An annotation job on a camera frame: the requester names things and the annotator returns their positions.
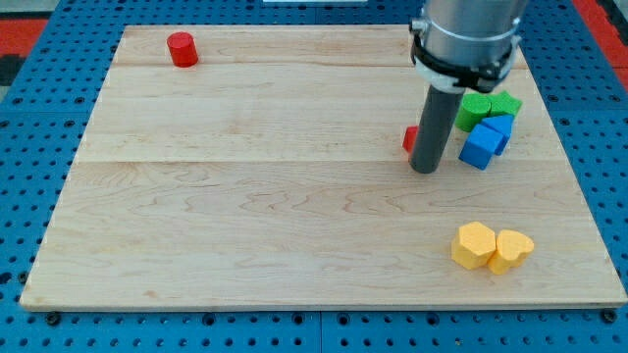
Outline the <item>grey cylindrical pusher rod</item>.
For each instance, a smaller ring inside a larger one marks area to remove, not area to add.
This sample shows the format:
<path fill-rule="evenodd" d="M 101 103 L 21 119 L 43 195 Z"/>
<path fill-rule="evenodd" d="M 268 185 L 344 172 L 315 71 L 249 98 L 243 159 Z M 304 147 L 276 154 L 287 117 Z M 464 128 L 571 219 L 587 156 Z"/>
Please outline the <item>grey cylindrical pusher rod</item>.
<path fill-rule="evenodd" d="M 449 93 L 429 87 L 409 158 L 414 171 L 431 174 L 438 168 L 463 95 L 464 89 Z"/>

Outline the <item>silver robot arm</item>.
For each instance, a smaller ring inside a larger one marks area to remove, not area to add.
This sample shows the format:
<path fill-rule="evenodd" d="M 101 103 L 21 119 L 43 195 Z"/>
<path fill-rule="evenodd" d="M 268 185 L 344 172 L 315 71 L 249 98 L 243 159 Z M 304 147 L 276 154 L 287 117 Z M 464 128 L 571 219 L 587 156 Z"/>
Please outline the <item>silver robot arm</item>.
<path fill-rule="evenodd" d="M 433 173 L 467 89 L 492 92 L 509 74 L 527 0 L 428 0 L 410 21 L 410 58 L 429 89 L 409 164 Z"/>

